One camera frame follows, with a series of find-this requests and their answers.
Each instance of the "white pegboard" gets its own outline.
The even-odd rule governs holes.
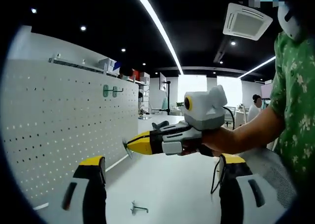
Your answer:
[[[40,61],[9,60],[1,84],[1,137],[22,192],[40,205],[80,161],[126,155],[137,134],[138,86],[103,74]],[[124,91],[103,97],[103,85]]]

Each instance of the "ceiling air conditioner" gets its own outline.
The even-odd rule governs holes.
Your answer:
[[[255,9],[230,3],[223,34],[259,40],[272,23],[272,18]]]

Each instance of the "recessed ceiling light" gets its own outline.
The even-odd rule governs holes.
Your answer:
[[[253,71],[255,71],[255,70],[261,68],[262,66],[268,64],[269,62],[272,62],[274,59],[276,59],[276,56],[274,56],[274,57],[272,57],[271,59],[265,61],[264,63],[262,63],[262,64],[256,66],[255,68],[249,70],[248,72],[246,72],[245,74],[243,74],[243,75],[241,75],[241,76],[239,76],[239,77],[237,77],[237,78],[238,78],[238,79],[241,79],[242,77],[244,77],[244,76],[246,76],[246,75],[252,73]]]
[[[167,36],[167,33],[161,23],[161,21],[159,20],[156,12],[154,11],[154,9],[152,8],[150,2],[148,0],[140,0],[140,2],[142,3],[142,5],[144,6],[144,8],[147,10],[148,14],[150,15],[150,17],[152,18],[152,20],[154,21],[157,29],[159,30],[160,34],[162,35],[169,51],[171,52],[172,56],[173,56],[173,59],[177,65],[177,68],[180,72],[181,75],[183,75],[183,70],[182,70],[182,67],[181,67],[181,64],[176,56],[176,53],[175,53],[175,50],[171,44],[171,41],[169,40],[168,36]]]

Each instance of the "ceiling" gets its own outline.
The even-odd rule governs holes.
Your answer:
[[[223,35],[227,6],[248,0],[149,0],[184,67],[185,74],[238,77],[274,56],[281,31],[277,9],[263,3],[261,12],[274,19],[259,41]],[[139,0],[28,0],[22,24],[32,32],[56,37],[91,49],[155,77],[178,76],[179,71],[158,29]],[[80,31],[85,25],[87,30]],[[223,64],[218,54],[223,53]],[[274,62],[243,80],[268,80]]]

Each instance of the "green patterned shirt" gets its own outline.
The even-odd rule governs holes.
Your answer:
[[[293,42],[284,32],[275,42],[276,75],[271,108],[284,116],[275,152],[299,187],[311,169],[315,148],[315,54],[309,40]]]

